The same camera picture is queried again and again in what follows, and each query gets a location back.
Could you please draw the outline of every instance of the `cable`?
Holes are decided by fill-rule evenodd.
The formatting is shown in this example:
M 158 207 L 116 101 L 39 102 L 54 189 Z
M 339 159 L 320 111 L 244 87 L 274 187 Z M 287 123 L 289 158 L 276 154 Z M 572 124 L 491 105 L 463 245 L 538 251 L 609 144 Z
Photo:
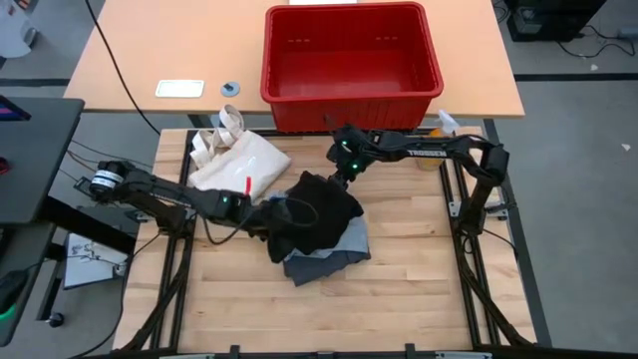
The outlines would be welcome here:
M 89 10 L 89 13 L 91 14 L 91 18 L 93 19 L 93 23 L 96 25 L 96 28 L 98 29 L 98 32 L 100 33 L 100 36 L 102 37 L 102 41 L 104 41 L 104 45 L 107 47 L 107 51 L 109 51 L 109 56 L 111 56 L 111 61 L 113 62 L 113 66 L 116 68 L 116 72 L 118 73 L 118 77 L 120 78 L 120 82 L 122 82 L 122 86 L 124 87 L 125 91 L 127 92 L 127 95 L 129 95 L 129 99 L 131 99 L 131 102 L 133 103 L 133 106 L 136 107 L 136 110 L 138 110 L 138 113 L 140 114 L 140 116 L 142 116 L 142 118 L 147 123 L 147 125 L 149 125 L 149 127 L 151 129 L 153 129 L 153 131 L 155 131 L 156 134 L 158 134 L 158 136 L 159 136 L 160 135 L 160 131 L 158 129 L 156 129 L 156 127 L 153 126 L 153 124 L 151 124 L 151 121 L 149 121 L 149 119 L 147 119 L 147 117 L 144 115 L 144 113 L 142 112 L 142 110 L 138 106 L 138 103 L 136 103 L 135 99 L 133 98 L 133 95 L 131 95 L 131 91 L 129 91 L 129 87 L 127 86 L 127 83 L 124 81 L 124 77 L 122 76 L 122 73 L 120 72 L 120 67 L 118 66 L 118 62 L 116 61 L 116 57 L 113 55 L 113 51 L 111 51 L 111 46 L 109 46 L 109 42 L 107 41 L 107 38 L 104 35 L 104 32 L 102 31 L 102 27 L 100 27 L 100 24 L 98 23 L 98 19 L 96 18 L 96 14 L 93 12 L 93 8 L 91 7 L 91 4 L 89 3 L 89 0 L 84 0 L 84 2 L 85 2 L 85 4 L 87 4 L 87 9 Z
M 562 49 L 562 51 L 564 51 L 565 53 L 567 53 L 568 55 L 571 55 L 573 57 L 578 57 L 578 58 L 582 58 L 582 59 L 593 59 L 595 57 L 597 57 L 598 55 L 600 55 L 606 48 L 608 47 L 615 47 L 620 49 L 620 51 L 622 51 L 623 53 L 627 54 L 628 56 L 634 57 L 636 56 L 636 48 L 634 47 L 634 42 L 628 39 L 621 39 L 617 36 L 606 36 L 601 34 L 598 30 L 596 30 L 595 27 L 591 26 L 591 25 L 586 25 L 584 28 L 590 28 L 594 31 L 594 33 L 596 34 L 596 36 L 605 39 L 605 40 L 618 40 L 618 41 L 624 41 L 626 43 L 629 44 L 629 46 L 631 47 L 631 50 L 627 50 L 625 48 L 623 48 L 622 46 L 618 45 L 618 44 L 605 44 L 603 47 L 600 48 L 600 50 L 598 50 L 597 53 L 595 53 L 594 55 L 580 55 L 580 54 L 574 54 L 571 51 L 567 50 L 560 42 L 556 41 L 556 44 L 558 44 L 558 46 L 560 46 L 560 48 Z
M 507 5 L 505 5 L 505 7 L 498 6 L 498 4 L 501 2 L 503 2 L 503 0 L 498 0 L 491 3 L 491 6 L 494 8 L 494 10 L 502 11 L 502 15 L 496 17 L 496 22 L 498 22 L 498 24 L 503 22 L 509 16 L 509 9 L 506 7 Z
M 118 159 L 118 160 L 122 160 L 122 161 L 128 161 L 128 162 L 133 163 L 133 164 L 138 164 L 138 165 L 140 165 L 140 166 L 144 166 L 144 167 L 147 167 L 147 168 L 149 168 L 149 169 L 153 169 L 153 166 L 151 166 L 151 165 L 147 165 L 147 164 L 145 164 L 145 163 L 141 163 L 140 161 L 131 160 L 131 159 L 123 158 L 123 157 L 120 157 L 120 156 L 115 156 L 115 155 L 110 155 L 110 154 L 107 154 L 107 153 L 103 153 L 103 152 L 98 151 L 98 150 L 96 150 L 96 149 L 90 148 L 90 147 L 88 147 L 87 145 L 81 144 L 81 143 L 79 143 L 79 142 L 77 142 L 77 141 L 75 141 L 75 140 L 71 140 L 71 142 L 72 142 L 72 143 L 74 143 L 74 144 L 76 144 L 76 145 L 78 145 L 78 146 L 80 146 L 80 147 L 82 147 L 82 148 L 84 148 L 84 149 L 86 149 L 86 150 L 89 150 L 89 151 L 91 151 L 91 152 L 93 152 L 93 153 L 96 153 L 96 154 L 98 154 L 98 155 L 102 155 L 102 156 L 110 157 L 110 158 L 112 158 L 112 159 Z M 98 163 L 98 162 L 96 162 L 96 161 L 90 161 L 90 160 L 85 160 L 85 161 L 87 161 L 87 162 L 93 162 L 93 163 Z
M 24 270 L 24 271 L 27 271 L 27 270 L 29 270 L 29 269 L 33 268 L 34 266 L 42 265 L 42 264 L 44 264 L 44 263 L 46 263 L 46 262 L 48 262 L 48 261 L 50 261 L 50 260 L 53 260 L 53 259 L 45 258 L 45 259 L 44 259 L 43 261 L 41 261 L 41 262 L 33 263 L 33 264 L 29 265 L 28 267 L 26 267 L 26 268 L 24 268 L 24 269 L 18 269 L 18 270 L 20 270 L 20 271 L 23 271 L 23 270 Z
M 317 224 L 317 222 L 319 221 L 319 212 L 317 212 L 317 209 L 312 204 L 308 203 L 307 201 L 303 199 L 299 199 L 299 198 L 292 198 L 292 197 L 286 197 L 281 199 L 283 199 L 284 202 L 290 200 L 293 202 L 303 204 L 307 207 L 310 207 L 310 210 L 312 210 L 312 213 L 315 215 L 315 220 L 311 221 L 310 223 L 300 223 L 300 222 L 294 222 L 292 220 L 288 220 L 287 218 L 275 215 L 274 217 L 276 217 L 277 219 L 283 221 L 284 223 L 287 223 L 296 227 L 300 227 L 300 228 L 310 228 L 314 226 L 315 224 Z
M 73 162 L 75 162 L 76 164 L 82 166 L 83 168 L 89 170 L 90 173 L 94 173 L 96 170 L 92 169 L 90 166 L 88 166 L 87 164 L 83 163 L 82 161 L 80 161 L 79 158 L 76 158 L 76 155 L 70 151 L 67 151 L 67 154 L 69 154 L 69 157 L 71 158 L 71 160 Z
M 89 160 L 89 159 L 87 159 L 87 158 L 83 158 L 82 156 L 80 156 L 80 155 L 78 155 L 78 154 L 74 153 L 74 152 L 73 152 L 73 151 L 71 151 L 71 150 L 67 150 L 67 153 L 68 153 L 69 155 L 73 155 L 73 156 L 75 156 L 76 158 L 78 158 L 78 159 L 80 159 L 80 160 L 82 160 L 82 161 L 84 161 L 84 162 L 88 162 L 88 163 L 90 163 L 90 164 L 99 164 L 99 163 L 100 163 L 100 161 Z
M 161 233 L 158 232 L 158 234 L 156 234 L 156 236 L 154 236 L 151 240 L 149 240 L 147 242 L 147 244 L 143 245 L 142 248 L 136 250 L 135 253 L 133 253 L 133 257 L 131 257 L 131 261 L 133 261 L 133 259 L 136 257 L 136 255 L 138 255 L 138 253 L 140 253 L 142 250 L 144 250 L 144 248 L 148 247 L 151 243 L 153 243 L 156 239 L 158 239 L 160 237 Z
M 514 253 L 514 257 L 515 257 L 516 259 L 518 259 L 518 251 L 516 250 L 516 247 L 514 246 L 514 244 L 513 244 L 512 242 L 510 242 L 509 240 L 507 240 L 505 237 L 503 237 L 503 236 L 501 236 L 501 235 L 498 235 L 498 234 L 496 234 L 496 233 L 492 232 L 491 230 L 483 229 L 483 231 L 484 231 L 485 233 L 491 234 L 491 235 L 493 235 L 495 238 L 500 239 L 500 240 L 504 241 L 505 243 L 509 244 L 509 246 L 511 247 L 511 249 L 512 249 L 512 251 L 513 251 L 513 253 Z M 464 238 L 463 238 L 463 242 L 462 242 L 462 244 L 461 244 L 461 247 L 463 248 L 463 251 L 464 251 L 466 254 L 472 254 L 472 253 L 473 253 L 472 249 L 471 249 L 471 248 L 470 248 L 470 249 L 468 249 L 468 246 L 467 246 L 468 241 L 470 241 L 470 236 L 469 236 L 469 235 L 465 235 L 465 236 L 464 236 Z
M 63 173 L 64 175 L 66 175 L 69 179 L 74 180 L 75 182 L 78 182 L 79 179 L 74 178 L 73 176 L 69 175 L 68 172 L 62 170 L 62 169 L 58 169 L 59 172 Z
M 484 231 L 485 233 L 489 233 L 489 234 L 493 235 L 494 237 L 496 237 L 497 239 L 500 239 L 500 240 L 504 241 L 505 243 L 509 244 L 509 246 L 511 247 L 511 249 L 512 249 L 512 250 L 513 250 L 513 252 L 514 252 L 514 256 L 515 256 L 516 258 L 518 258 L 518 251 L 516 251 L 516 246 L 515 246 L 512 242 L 510 242 L 509 240 L 507 240 L 505 237 L 500 236 L 500 235 L 498 235 L 498 234 L 496 234 L 496 233 L 492 232 L 491 230 L 484 229 L 483 231 Z
M 224 239 L 220 240 L 220 241 L 214 241 L 212 240 L 212 236 L 210 235 L 210 231 L 208 229 L 208 220 L 206 220 L 206 218 L 203 217 L 203 215 L 199 215 L 201 217 L 201 219 L 203 220 L 203 228 L 206 231 L 206 237 L 208 238 L 208 241 L 212 244 L 212 245 L 222 245 L 226 242 L 228 242 L 229 240 L 231 240 L 238 232 L 239 230 L 248 222 L 248 220 L 252 217 L 252 214 L 254 213 L 251 212 L 249 215 L 246 216 L 246 218 Z

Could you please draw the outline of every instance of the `red plastic bin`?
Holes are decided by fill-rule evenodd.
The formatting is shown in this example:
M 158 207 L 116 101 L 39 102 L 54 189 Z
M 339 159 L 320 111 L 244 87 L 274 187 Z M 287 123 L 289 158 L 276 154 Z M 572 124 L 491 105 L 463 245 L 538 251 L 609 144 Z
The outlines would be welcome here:
M 275 6 L 266 14 L 261 97 L 278 131 L 413 129 L 443 91 L 418 3 Z

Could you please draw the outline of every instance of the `light wood desk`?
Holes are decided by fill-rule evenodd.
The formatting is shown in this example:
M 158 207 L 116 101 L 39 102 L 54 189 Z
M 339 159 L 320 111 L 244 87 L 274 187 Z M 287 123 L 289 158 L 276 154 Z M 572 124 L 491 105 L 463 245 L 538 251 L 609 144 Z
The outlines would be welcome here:
M 178 181 L 185 136 L 185 130 L 162 132 L 156 175 Z M 292 158 L 291 167 L 271 189 L 290 188 L 304 170 L 325 177 L 335 170 L 325 159 L 328 137 L 268 139 Z M 474 183 L 468 178 L 470 190 Z M 470 349 L 439 172 L 420 171 L 411 160 L 374 164 L 349 191 L 365 210 L 372 259 L 297 288 L 280 264 L 270 262 L 265 243 L 240 232 L 228 243 L 212 246 L 200 221 L 179 352 L 228 352 L 231 344 L 241 345 L 242 352 L 402 351 L 405 343 L 415 343 L 418 350 Z M 485 228 L 509 238 L 504 221 L 489 218 Z M 137 247 L 156 232 L 155 224 L 143 225 Z M 211 229 L 215 237 L 229 232 Z M 511 247 L 489 234 L 479 240 L 492 298 L 533 341 Z M 165 238 L 160 238 L 133 263 L 116 348 L 131 339 L 156 304 L 165 247 Z M 478 321 L 486 340 L 482 310 Z
M 360 0 L 362 3 L 383 0 Z M 520 118 L 524 110 L 489 0 L 417 0 L 432 31 L 445 89 L 428 109 L 467 118 Z M 150 113 L 212 114 L 230 104 L 267 113 L 259 94 L 266 10 L 288 0 L 109 0 L 100 13 L 125 81 Z M 204 80 L 199 99 L 156 98 L 160 80 Z M 220 93 L 238 82 L 234 98 Z M 106 47 L 91 34 L 65 93 L 87 112 L 132 112 Z

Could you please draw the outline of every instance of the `white card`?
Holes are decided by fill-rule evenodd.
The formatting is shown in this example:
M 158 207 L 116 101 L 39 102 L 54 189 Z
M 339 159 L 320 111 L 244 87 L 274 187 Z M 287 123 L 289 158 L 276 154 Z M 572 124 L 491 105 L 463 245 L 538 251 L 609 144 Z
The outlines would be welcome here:
M 162 98 L 199 98 L 203 94 L 202 80 L 161 80 L 156 96 Z

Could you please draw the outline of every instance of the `folded clothes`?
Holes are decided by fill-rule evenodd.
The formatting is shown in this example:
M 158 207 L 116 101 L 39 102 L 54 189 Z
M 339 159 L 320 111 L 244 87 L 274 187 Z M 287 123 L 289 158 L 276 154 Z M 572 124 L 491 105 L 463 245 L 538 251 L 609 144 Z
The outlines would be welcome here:
M 301 175 L 299 182 L 287 194 L 286 206 L 291 221 L 310 223 L 316 220 L 316 223 L 310 227 L 287 225 L 273 233 L 268 238 L 268 255 L 274 263 L 282 261 L 295 248 L 304 254 L 333 248 L 350 219 L 363 214 L 363 208 L 349 193 L 337 184 L 308 172 Z
M 290 260 L 293 256 L 309 257 L 309 258 L 327 258 L 335 251 L 354 251 L 368 253 L 368 228 L 366 220 L 363 216 L 350 219 L 348 227 L 341 234 L 339 242 L 333 248 L 317 249 L 310 254 L 304 254 L 298 249 L 293 249 L 284 260 Z
M 283 262 L 284 274 L 292 278 L 295 286 L 300 286 L 321 277 L 339 271 L 348 264 L 358 263 L 370 259 L 370 253 L 340 250 L 330 254 L 327 258 L 310 258 L 294 255 Z

